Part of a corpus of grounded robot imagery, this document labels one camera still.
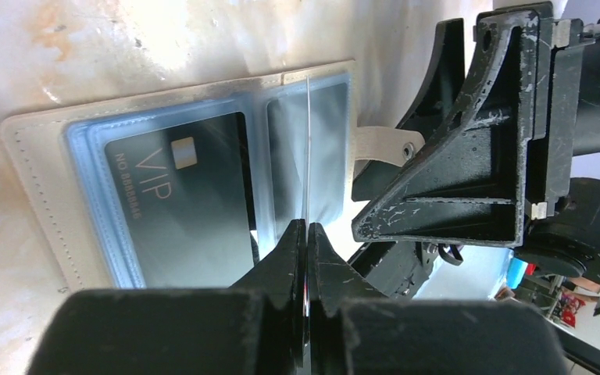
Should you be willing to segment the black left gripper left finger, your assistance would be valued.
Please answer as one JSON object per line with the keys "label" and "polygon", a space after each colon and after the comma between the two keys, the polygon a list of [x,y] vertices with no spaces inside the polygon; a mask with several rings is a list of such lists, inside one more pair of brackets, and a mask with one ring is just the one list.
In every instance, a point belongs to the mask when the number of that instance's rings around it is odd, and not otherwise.
{"label": "black left gripper left finger", "polygon": [[227,288],[91,289],[60,306],[31,374],[293,374],[305,347],[306,224]]}

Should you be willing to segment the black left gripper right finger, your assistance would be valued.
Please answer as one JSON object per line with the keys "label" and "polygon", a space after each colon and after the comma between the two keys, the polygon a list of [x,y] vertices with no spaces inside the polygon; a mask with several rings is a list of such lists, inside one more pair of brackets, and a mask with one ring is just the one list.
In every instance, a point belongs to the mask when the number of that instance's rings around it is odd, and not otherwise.
{"label": "black left gripper right finger", "polygon": [[518,302],[389,298],[308,229],[314,374],[565,374],[552,326]]}

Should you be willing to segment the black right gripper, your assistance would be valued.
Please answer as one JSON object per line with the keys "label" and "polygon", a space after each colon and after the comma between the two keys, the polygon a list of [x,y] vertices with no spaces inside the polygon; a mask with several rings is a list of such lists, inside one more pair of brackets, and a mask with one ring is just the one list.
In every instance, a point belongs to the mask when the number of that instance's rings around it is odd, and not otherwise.
{"label": "black right gripper", "polygon": [[516,247],[530,220],[554,216],[570,189],[583,21],[537,10],[437,24],[427,73],[394,137],[402,164],[369,161],[352,186],[366,205],[357,241]]}

